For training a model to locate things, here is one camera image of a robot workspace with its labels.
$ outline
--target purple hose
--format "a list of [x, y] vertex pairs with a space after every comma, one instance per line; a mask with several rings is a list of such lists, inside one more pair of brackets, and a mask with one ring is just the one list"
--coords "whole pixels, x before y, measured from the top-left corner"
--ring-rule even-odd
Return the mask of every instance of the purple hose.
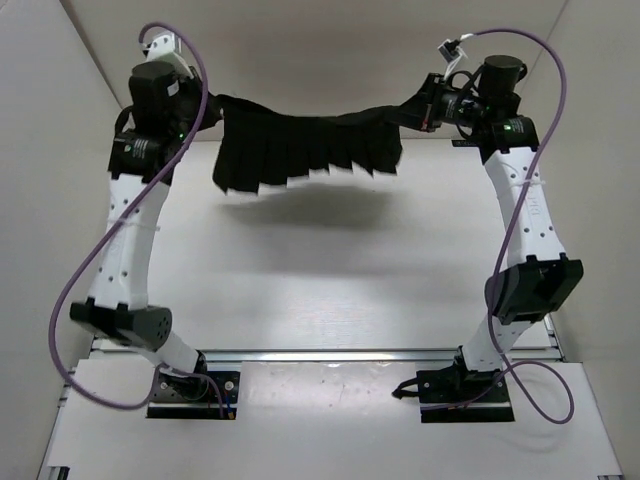
[[[204, 117], [205, 109], [207, 107], [208, 95], [209, 95], [209, 83], [207, 79], [207, 71], [205, 69], [204, 61], [202, 60], [202, 57], [200, 56], [198, 51], [195, 49], [194, 45], [191, 43], [191, 41], [187, 37], [185, 37], [177, 29], [163, 22], [151, 22], [145, 25], [140, 31], [140, 35], [138, 37], [138, 40], [140, 43], [143, 43], [145, 34], [154, 27], [163, 28], [165, 30], [169, 30], [173, 32], [175, 35], [180, 37], [180, 39], [191, 50], [191, 53], [193, 54], [193, 57], [195, 58], [196, 63], [198, 64], [198, 69], [200, 70], [200, 76], [202, 80], [202, 95], [200, 97], [200, 106], [198, 108], [198, 114], [196, 115], [196, 119], [193, 124], [193, 127], [187, 134], [187, 137], [184, 139], [184, 142], [180, 147], [180, 150], [178, 150], [175, 156], [162, 168], [162, 170], [160, 170], [160, 172], [158, 172], [158, 174], [149, 182], [149, 184], [140, 192], [140, 194], [129, 204], [129, 206], [124, 210], [124, 212], [122, 212], [122, 215], [120, 215], [118, 220], [113, 224], [113, 226], [109, 230], [107, 230], [107, 233], [105, 233], [105, 235], [96, 244], [94, 249], [91, 250], [89, 255], [87, 255], [87, 258], [85, 258], [82, 261], [78, 269], [73, 273], [73, 275], [71, 276], [67, 284], [62, 289], [60, 296], [56, 300], [55, 306], [53, 307], [53, 311], [51, 312], [51, 319], [49, 320], [49, 353], [51, 354], [51, 359], [53, 360], [53, 364], [56, 367], [56, 370], [58, 370], [58, 373], [60, 374], [60, 376], [64, 379], [64, 381], [67, 384], [69, 384], [71, 388], [73, 388], [73, 390], [75, 390], [77, 393], [82, 395], [87, 400], [91, 400], [92, 402], [97, 403], [98, 405], [101, 405], [103, 407], [113, 408], [115, 410], [138, 410], [144, 407], [145, 405], [147, 405], [153, 395], [153, 385], [156, 383], [158, 379], [160, 368], [165, 368], [166, 365], [158, 365], [155, 368], [152, 388], [149, 391], [149, 394], [147, 395], [147, 397], [141, 402], [136, 404], [125, 404], [125, 403], [119, 403], [119, 402], [113, 402], [111, 400], [107, 400], [85, 389], [82, 385], [76, 382], [75, 379], [69, 374], [69, 372], [67, 371], [67, 369], [62, 363], [62, 359], [60, 358], [60, 352], [58, 352], [58, 346], [56, 344], [56, 326], [58, 324], [58, 317], [60, 316], [60, 311], [62, 310], [64, 301], [66, 300], [67, 296], [69, 295], [69, 292], [71, 291], [75, 283], [78, 281], [80, 276], [84, 273], [84, 271], [89, 267], [91, 262], [98, 256], [98, 254], [109, 242], [109, 240], [118, 232], [118, 230], [120, 230], [125, 220], [129, 217], [129, 215], [131, 215], [131, 213], [140, 204], [140, 202], [142, 202], [142, 200], [153, 189], [153, 187], [155, 187], [158, 184], [158, 182], [160, 182], [160, 180], [164, 178], [164, 176], [167, 173], [169, 173], [180, 162], [180, 160], [182, 160], [183, 155], [191, 146], [191, 143], [193, 142], [193, 139], [196, 136], [196, 133], [198, 132], [198, 129], [200, 128], [200, 124], [202, 123], [202, 119]], [[218, 388], [216, 383], [206, 375], [187, 374], [185, 372], [180, 372], [180, 374], [201, 378], [202, 380], [206, 380], [211, 385], [211, 388], [213, 388], [213, 390], [216, 393], [216, 397], [218, 399], [218, 405], [220, 407], [220, 416], [222, 418], [224, 416], [224, 412], [222, 409], [222, 395], [220, 394], [220, 389]]]
[[[537, 362], [534, 360], [527, 360], [527, 361], [522, 361], [522, 362], [517, 362], [517, 363], [511, 363], [509, 361], [509, 359], [507, 358], [507, 356], [505, 355], [505, 353], [502, 351], [502, 349], [500, 348], [500, 344], [498, 343], [498, 339], [496, 338], [496, 333], [494, 331], [493, 328], [493, 322], [491, 322], [491, 318], [492, 318], [492, 312], [491, 312], [491, 305], [493, 305], [493, 300], [497, 294], [497, 290], [498, 290], [498, 275], [500, 273], [500, 268], [502, 267], [502, 262], [504, 260], [505, 255], [507, 254], [507, 249], [509, 248], [509, 242], [511, 241], [511, 237], [513, 237], [513, 233], [514, 230], [516, 228], [516, 222], [518, 220], [518, 216], [520, 215], [520, 211], [522, 210], [522, 206], [524, 205], [524, 202], [526, 200], [527, 197], [527, 191], [529, 190], [529, 185], [530, 185], [530, 180], [533, 177], [533, 174], [536, 170], [536, 167], [538, 166], [538, 162], [540, 161], [540, 156], [542, 155], [542, 152], [544, 151], [544, 149], [546, 148], [547, 144], [549, 143], [549, 140], [551, 139], [551, 136], [553, 135], [553, 133], [555, 132], [558, 123], [560, 122], [560, 118], [562, 117], [562, 113], [564, 111], [564, 104], [566, 102], [567, 99], [567, 74], [566, 71], [564, 69], [564, 65], [562, 64], [562, 60], [560, 60], [560, 57], [558, 56], [558, 54], [556, 53], [556, 51], [542, 38], [538, 37], [537, 35], [534, 35], [532, 33], [529, 32], [525, 32], [523, 30], [519, 30], [516, 28], [491, 28], [489, 30], [481, 30], [479, 32], [474, 33], [474, 35], [476, 36], [480, 36], [480, 35], [487, 35], [489, 33], [514, 33], [516, 35], [522, 35], [524, 37], [530, 38], [531, 40], [533, 40], [534, 42], [538, 43], [539, 45], [541, 45], [547, 52], [549, 52], [549, 55], [551, 55], [551, 57], [553, 58], [553, 61], [556, 63], [556, 66], [558, 67], [558, 72], [560, 73], [560, 82], [561, 82], [561, 90], [560, 90], [560, 100], [558, 102], [558, 109], [556, 111], [556, 115], [553, 118], [553, 122], [551, 122], [551, 126], [549, 127], [549, 130], [547, 131], [547, 134], [544, 136], [544, 138], [542, 139], [542, 142], [540, 143], [540, 146], [538, 147], [538, 151], [536, 152], [536, 154], [533, 157], [533, 160], [531, 161], [531, 166], [529, 167], [529, 170], [527, 172], [527, 175], [525, 177], [525, 182], [522, 186], [522, 191], [520, 192], [520, 196], [518, 197], [518, 201], [516, 202], [514, 211], [513, 211], [513, 216], [511, 217], [511, 220], [509, 222], [509, 225], [507, 226], [506, 229], [506, 233], [504, 236], [504, 240], [502, 241], [502, 245], [500, 247], [500, 253], [498, 253], [498, 258], [496, 259], [496, 264], [495, 267], [493, 269], [493, 275], [490, 279], [491, 281], [491, 285], [489, 288], [489, 298], [488, 298], [488, 311], [487, 311], [487, 320], [489, 323], [489, 335], [491, 336], [491, 341], [493, 342], [493, 346], [495, 347], [496, 351], [500, 354], [500, 357], [502, 358], [502, 361], [504, 362], [504, 364], [506, 365], [505, 370], [500, 373], [500, 375], [498, 375], [498, 377], [494, 380], [494, 385], [500, 381], [507, 373], [511, 373], [511, 375], [513, 376], [513, 379], [515, 380], [516, 384], [520, 387], [520, 389], [522, 390], [522, 393], [524, 393], [524, 396], [527, 397], [527, 400], [529, 400], [529, 402], [531, 403], [531, 405], [533, 406], [533, 408], [547, 421], [554, 423], [556, 425], [564, 425], [566, 423], [569, 423], [571, 421], [571, 419], [573, 418], [573, 415], [575, 413], [575, 401], [573, 398], [573, 393], [571, 392], [571, 388], [569, 387], [569, 384], [567, 383], [567, 381], [562, 377], [562, 375], [560, 375], [556, 370], [554, 370], [553, 368], [551, 368], [549, 365], [546, 365], [542, 362]], [[522, 383], [522, 380], [520, 380], [520, 377], [516, 374], [515, 369], [521, 365], [535, 365], [538, 367], [542, 367], [545, 368], [547, 370], [549, 370], [551, 373], [553, 373], [558, 380], [560, 380], [560, 383], [562, 384], [562, 386], [564, 387], [564, 389], [567, 392], [567, 397], [569, 398], [569, 413], [567, 414], [567, 416], [561, 420], [557, 420], [555, 418], [550, 417], [549, 415], [547, 415], [546, 412], [544, 412], [542, 410], [542, 408], [540, 408], [540, 406], [538, 405], [538, 403], [535, 401], [535, 399], [531, 396], [531, 393], [529, 392], [529, 390], [527, 390], [527, 388], [524, 386], [524, 384]], [[486, 395], [489, 391], [491, 391], [491, 389], [493, 388], [493, 386], [489, 387], [486, 391], [482, 392], [482, 394], [478, 395], [476, 398], [472, 399], [472, 400], [468, 400], [465, 402], [459, 402], [456, 404], [450, 404], [450, 405], [438, 405], [432, 408], [426, 407], [424, 408], [424, 410], [437, 410], [437, 409], [443, 409], [443, 408], [456, 408], [456, 407], [466, 407], [469, 404], [475, 402], [476, 400], [478, 400], [479, 398], [483, 397], [484, 395]]]

